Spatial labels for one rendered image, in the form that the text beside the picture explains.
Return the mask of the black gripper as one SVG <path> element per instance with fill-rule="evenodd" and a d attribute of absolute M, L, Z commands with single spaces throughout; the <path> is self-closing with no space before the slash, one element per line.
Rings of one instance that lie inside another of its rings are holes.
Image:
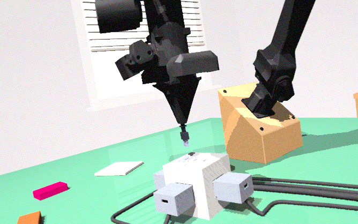
<path fill-rule="evenodd" d="M 141 74 L 143 84 L 156 83 L 153 87 L 166 97 L 178 124 L 186 124 L 192 102 L 202 77 L 197 73 L 219 70 L 218 57 L 211 50 L 189 53 L 187 36 L 190 27 L 183 21 L 166 21 L 148 28 L 146 41 L 152 44 L 151 37 L 158 39 L 166 58 L 152 66 L 154 72 Z"/>

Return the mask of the white flat square pad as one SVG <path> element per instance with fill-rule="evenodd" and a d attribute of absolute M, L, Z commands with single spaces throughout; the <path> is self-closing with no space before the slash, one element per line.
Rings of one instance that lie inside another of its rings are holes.
<path fill-rule="evenodd" d="M 143 161 L 115 162 L 96 172 L 95 176 L 124 176 L 141 166 Z"/>

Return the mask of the magenta rectangular block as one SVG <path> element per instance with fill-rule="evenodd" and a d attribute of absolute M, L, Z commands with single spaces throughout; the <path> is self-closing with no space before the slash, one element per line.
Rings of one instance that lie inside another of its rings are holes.
<path fill-rule="evenodd" d="M 57 182 L 52 185 L 33 191 L 33 196 L 35 199 L 42 201 L 66 190 L 68 190 L 68 186 L 66 183 Z"/>

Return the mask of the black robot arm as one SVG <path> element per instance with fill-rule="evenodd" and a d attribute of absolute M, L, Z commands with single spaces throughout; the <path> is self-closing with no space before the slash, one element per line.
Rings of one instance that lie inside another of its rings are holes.
<path fill-rule="evenodd" d="M 166 21 L 183 21 L 181 0 L 95 0 L 99 32 L 112 33 L 140 28 L 143 22 L 141 1 L 144 1 L 148 28 Z M 241 101 L 257 117 L 275 115 L 272 110 L 277 101 L 284 102 L 295 93 L 292 81 L 296 71 L 295 50 L 307 24 L 316 0 L 285 0 L 272 42 L 259 49 L 253 65 L 259 80 L 249 98 Z M 115 65 L 123 81 L 146 70 L 166 58 L 158 39 L 138 40 L 129 45 L 129 54 L 119 58 Z"/>

